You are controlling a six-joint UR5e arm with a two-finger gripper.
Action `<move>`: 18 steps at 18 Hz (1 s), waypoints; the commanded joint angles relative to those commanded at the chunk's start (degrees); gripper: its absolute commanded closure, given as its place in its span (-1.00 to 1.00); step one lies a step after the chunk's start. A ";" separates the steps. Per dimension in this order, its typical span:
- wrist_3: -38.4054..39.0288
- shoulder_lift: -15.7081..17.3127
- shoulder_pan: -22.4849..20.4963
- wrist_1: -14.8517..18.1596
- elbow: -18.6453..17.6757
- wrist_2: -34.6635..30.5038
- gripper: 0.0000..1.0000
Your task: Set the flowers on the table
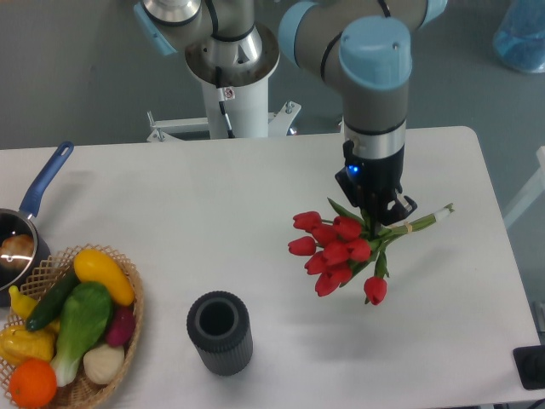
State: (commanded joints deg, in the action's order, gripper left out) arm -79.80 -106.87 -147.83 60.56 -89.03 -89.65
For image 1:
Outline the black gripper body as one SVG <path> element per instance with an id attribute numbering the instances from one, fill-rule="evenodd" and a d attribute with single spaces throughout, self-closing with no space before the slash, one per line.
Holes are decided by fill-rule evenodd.
<path id="1" fill-rule="evenodd" d="M 360 158 L 354 153 L 351 140 L 342 145 L 344 167 L 363 191 L 364 208 L 370 216 L 379 216 L 384 204 L 402 194 L 401 176 L 403 172 L 404 148 L 387 158 Z"/>

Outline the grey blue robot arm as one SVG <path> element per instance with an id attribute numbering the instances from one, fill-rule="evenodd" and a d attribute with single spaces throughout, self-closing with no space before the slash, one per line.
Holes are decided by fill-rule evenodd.
<path id="1" fill-rule="evenodd" d="M 214 139 L 267 137 L 268 79 L 285 56 L 342 99 L 344 167 L 336 180 L 373 226 L 406 219 L 416 203 L 401 176 L 410 34 L 443 1 L 338 1 L 292 5 L 271 32 L 251 1 L 139 1 L 135 17 L 164 55 L 181 53 L 201 83 Z"/>

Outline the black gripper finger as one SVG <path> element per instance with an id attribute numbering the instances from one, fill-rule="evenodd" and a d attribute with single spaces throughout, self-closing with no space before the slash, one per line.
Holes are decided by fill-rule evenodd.
<path id="1" fill-rule="evenodd" d="M 364 208 L 364 195 L 361 186 L 351 178 L 347 169 L 335 174 L 335 179 L 352 207 Z"/>
<path id="2" fill-rule="evenodd" d="M 417 209 L 415 200 L 407 195 L 398 194 L 394 200 L 384 204 L 380 211 L 380 224 L 389 226 L 404 221 Z"/>

